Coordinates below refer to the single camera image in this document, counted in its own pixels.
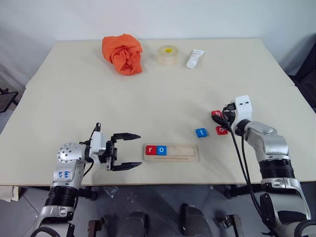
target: tape roll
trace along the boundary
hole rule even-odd
[[[166,66],[173,66],[178,62],[179,50],[173,45],[164,45],[159,48],[158,62]]]

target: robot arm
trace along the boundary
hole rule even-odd
[[[117,160],[117,139],[133,140],[140,136],[130,133],[114,134],[109,141],[100,132],[97,123],[91,137],[85,142],[67,143],[57,152],[57,167],[48,198],[41,209],[31,237],[73,237],[75,226],[70,223],[78,202],[79,189],[87,163],[106,163],[107,170],[128,170],[141,162],[114,165]]]
[[[250,99],[245,95],[223,109],[224,119],[212,118],[230,132],[242,136],[255,150],[261,185],[266,192],[260,197],[264,224],[278,237],[315,236],[316,223],[311,220],[300,182],[295,179],[286,140],[274,128],[252,121],[251,114]]]

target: white tube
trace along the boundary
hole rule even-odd
[[[200,57],[204,54],[204,51],[202,50],[197,50],[197,49],[193,49],[192,50],[192,53],[191,53],[191,56],[187,62],[187,67],[188,68],[194,68],[197,63],[198,63],[198,60],[200,59]]]

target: blue letter block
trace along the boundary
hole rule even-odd
[[[207,132],[205,128],[196,129],[197,137],[207,137]]]
[[[167,155],[167,146],[157,146],[157,155],[166,156]]]

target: white wall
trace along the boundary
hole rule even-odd
[[[260,37],[291,72],[315,32],[315,0],[1,0],[0,79],[21,90],[56,40],[122,33],[139,39]]]

